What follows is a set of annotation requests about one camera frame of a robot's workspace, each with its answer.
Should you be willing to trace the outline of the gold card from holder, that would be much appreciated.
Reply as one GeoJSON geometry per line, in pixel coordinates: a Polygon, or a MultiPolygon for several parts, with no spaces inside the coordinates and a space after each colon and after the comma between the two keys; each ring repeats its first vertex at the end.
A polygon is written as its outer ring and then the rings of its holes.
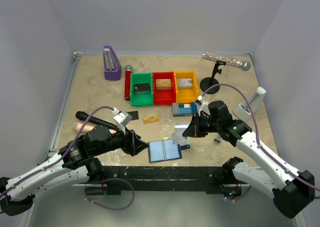
{"type": "Polygon", "coordinates": [[[160,118],[158,113],[146,114],[142,117],[143,124],[152,124],[159,121],[160,118]]]}

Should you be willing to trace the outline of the silver VIP card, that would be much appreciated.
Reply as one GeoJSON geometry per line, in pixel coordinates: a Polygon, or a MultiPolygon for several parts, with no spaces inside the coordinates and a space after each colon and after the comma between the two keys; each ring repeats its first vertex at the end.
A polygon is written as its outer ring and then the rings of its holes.
{"type": "Polygon", "coordinates": [[[189,123],[176,123],[174,125],[176,133],[178,133],[178,132],[183,133],[188,127],[189,127],[189,123]]]}

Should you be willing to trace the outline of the black VIP card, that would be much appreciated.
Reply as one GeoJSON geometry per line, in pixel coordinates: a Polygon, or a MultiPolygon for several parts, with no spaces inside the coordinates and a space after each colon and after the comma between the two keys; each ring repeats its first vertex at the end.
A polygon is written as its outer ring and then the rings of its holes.
{"type": "Polygon", "coordinates": [[[139,112],[137,110],[128,111],[126,119],[128,119],[129,121],[138,120],[139,119],[139,112]]]}

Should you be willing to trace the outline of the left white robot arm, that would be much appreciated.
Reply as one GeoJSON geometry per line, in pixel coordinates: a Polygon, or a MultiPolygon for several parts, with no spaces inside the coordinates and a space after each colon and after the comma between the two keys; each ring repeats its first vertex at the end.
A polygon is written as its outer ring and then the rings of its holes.
{"type": "Polygon", "coordinates": [[[14,178],[0,179],[0,212],[16,216],[29,210],[34,199],[68,185],[98,183],[105,175],[99,155],[121,149],[136,156],[149,144],[134,130],[117,130],[98,125],[70,141],[59,152],[34,169],[14,178]]]}

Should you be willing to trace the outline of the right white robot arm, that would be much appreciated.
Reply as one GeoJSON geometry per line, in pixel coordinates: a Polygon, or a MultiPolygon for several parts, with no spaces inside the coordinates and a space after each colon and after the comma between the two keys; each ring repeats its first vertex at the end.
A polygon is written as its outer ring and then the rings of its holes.
{"type": "Polygon", "coordinates": [[[259,166],[255,169],[234,157],[224,164],[222,176],[226,182],[238,180],[261,191],[289,219],[316,198],[314,175],[308,170],[300,171],[275,154],[244,121],[233,119],[223,101],[208,103],[200,96],[196,104],[198,113],[192,116],[182,134],[184,137],[204,138],[209,133],[217,133],[259,166]]]}

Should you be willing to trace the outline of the navy blue card holder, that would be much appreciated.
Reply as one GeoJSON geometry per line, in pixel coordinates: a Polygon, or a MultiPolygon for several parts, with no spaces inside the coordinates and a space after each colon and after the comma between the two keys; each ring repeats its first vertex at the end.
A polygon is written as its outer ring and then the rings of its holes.
{"type": "Polygon", "coordinates": [[[189,144],[175,144],[172,139],[153,141],[148,144],[149,163],[159,163],[182,158],[182,151],[190,149],[189,144]]]}

